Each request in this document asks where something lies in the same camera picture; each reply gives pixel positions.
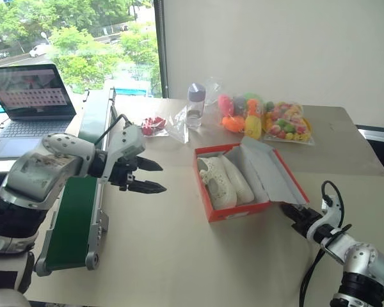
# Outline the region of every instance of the white wall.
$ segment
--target white wall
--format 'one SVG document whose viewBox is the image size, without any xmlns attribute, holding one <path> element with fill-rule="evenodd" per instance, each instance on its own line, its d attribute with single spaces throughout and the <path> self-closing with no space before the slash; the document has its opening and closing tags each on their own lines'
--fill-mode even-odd
<svg viewBox="0 0 384 307">
<path fill-rule="evenodd" d="M 171 98 L 215 76 L 384 127 L 384 0 L 164 0 L 164 14 Z"/>
</svg>

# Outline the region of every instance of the white car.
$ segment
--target white car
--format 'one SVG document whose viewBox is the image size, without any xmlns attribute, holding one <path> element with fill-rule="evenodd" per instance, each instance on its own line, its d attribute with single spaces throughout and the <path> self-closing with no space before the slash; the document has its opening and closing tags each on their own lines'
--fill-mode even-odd
<svg viewBox="0 0 384 307">
<path fill-rule="evenodd" d="M 35 58 L 37 56 L 46 54 L 49 51 L 49 49 L 50 49 L 50 45 L 43 43 L 41 45 L 37 45 L 36 47 L 32 48 L 29 53 L 32 58 Z"/>
</svg>

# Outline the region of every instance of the bottle cap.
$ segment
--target bottle cap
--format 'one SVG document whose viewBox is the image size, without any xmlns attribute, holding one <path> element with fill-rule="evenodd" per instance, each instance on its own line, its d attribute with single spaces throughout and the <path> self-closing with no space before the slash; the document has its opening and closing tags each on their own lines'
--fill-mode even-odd
<svg viewBox="0 0 384 307">
<path fill-rule="evenodd" d="M 201 102 L 205 100 L 205 87 L 199 83 L 192 83 L 188 89 L 188 100 L 192 102 Z"/>
</svg>

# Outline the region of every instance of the window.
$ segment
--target window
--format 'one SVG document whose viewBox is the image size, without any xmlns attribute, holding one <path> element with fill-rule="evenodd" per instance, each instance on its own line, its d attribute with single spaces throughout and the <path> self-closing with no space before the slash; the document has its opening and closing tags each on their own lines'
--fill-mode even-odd
<svg viewBox="0 0 384 307">
<path fill-rule="evenodd" d="M 162 97 L 159 3 L 0 0 L 0 66 L 55 63 L 76 94 L 114 86 L 118 94 Z"/>
</svg>

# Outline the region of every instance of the touchpad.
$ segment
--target touchpad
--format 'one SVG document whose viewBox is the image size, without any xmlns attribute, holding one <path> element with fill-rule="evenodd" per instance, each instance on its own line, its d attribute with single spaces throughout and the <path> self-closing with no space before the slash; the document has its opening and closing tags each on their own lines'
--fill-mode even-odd
<svg viewBox="0 0 384 307">
<path fill-rule="evenodd" d="M 0 151 L 2 157 L 21 157 L 37 146 L 41 139 L 9 139 Z"/>
</svg>

